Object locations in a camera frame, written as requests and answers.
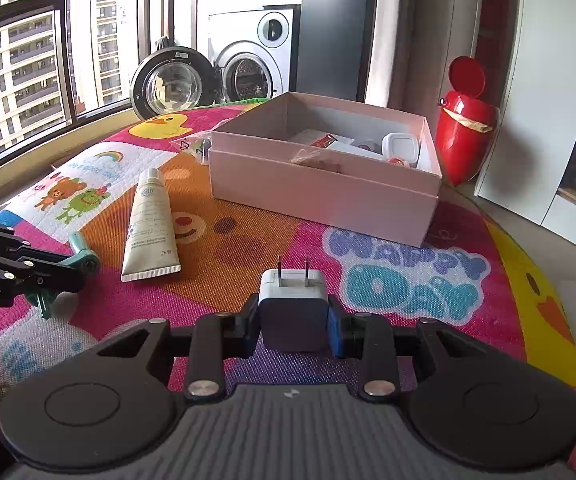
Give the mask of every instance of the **teal clamp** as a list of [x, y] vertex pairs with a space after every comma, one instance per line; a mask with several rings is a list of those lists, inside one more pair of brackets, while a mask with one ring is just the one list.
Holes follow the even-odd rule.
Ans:
[[[68, 243], [73, 255], [60, 261], [61, 265], [79, 269], [85, 275], [95, 274], [99, 271], [101, 267], [99, 256], [90, 248], [88, 241], [79, 231], [73, 232], [68, 237]], [[58, 294], [58, 292], [55, 293], [44, 289], [40, 292], [29, 292], [25, 296], [30, 304], [39, 307], [43, 319], [50, 319], [52, 317], [50, 306], [54, 303]]]

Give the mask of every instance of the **yellow duck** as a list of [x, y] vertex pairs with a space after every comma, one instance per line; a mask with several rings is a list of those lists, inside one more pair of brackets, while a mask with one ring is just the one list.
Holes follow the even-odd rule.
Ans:
[[517, 243], [486, 222], [513, 291], [526, 360], [576, 388], [576, 347], [552, 284]]
[[128, 132], [142, 139], [169, 139], [171, 137], [185, 136], [193, 131], [184, 128], [188, 117], [184, 114], [165, 114], [136, 124]]

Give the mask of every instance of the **tube cap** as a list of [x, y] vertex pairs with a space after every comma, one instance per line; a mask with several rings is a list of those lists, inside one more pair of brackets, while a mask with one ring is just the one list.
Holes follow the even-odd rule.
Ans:
[[140, 186], [141, 184], [145, 184], [146, 181], [150, 178], [156, 178], [162, 184], [166, 182], [166, 177], [164, 176], [162, 171], [159, 171], [157, 168], [148, 168], [148, 170], [143, 170], [140, 173], [138, 186]]

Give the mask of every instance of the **orange beak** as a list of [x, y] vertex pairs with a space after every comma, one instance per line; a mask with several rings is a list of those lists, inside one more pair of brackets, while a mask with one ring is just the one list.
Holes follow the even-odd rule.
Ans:
[[542, 314], [543, 319], [545, 319], [551, 327], [559, 332], [559, 334], [564, 339], [567, 339], [572, 344], [575, 344], [575, 340], [570, 333], [570, 328], [568, 327], [566, 318], [561, 313], [561, 309], [553, 297], [548, 296], [546, 301], [543, 303], [537, 303], [537, 310], [540, 314]]

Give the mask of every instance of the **white lid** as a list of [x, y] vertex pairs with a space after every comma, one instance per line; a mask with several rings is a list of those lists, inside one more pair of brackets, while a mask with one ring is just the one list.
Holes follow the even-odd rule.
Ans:
[[139, 183], [137, 185], [140, 186], [141, 184], [145, 184], [151, 178], [156, 178], [162, 184], [164, 184], [166, 181], [166, 177], [164, 176], [164, 174], [157, 168], [148, 168], [148, 170], [143, 170], [140, 173]]
[[388, 134], [383, 137], [382, 152], [386, 159], [400, 158], [408, 164], [416, 164], [419, 158], [419, 142], [412, 134]]

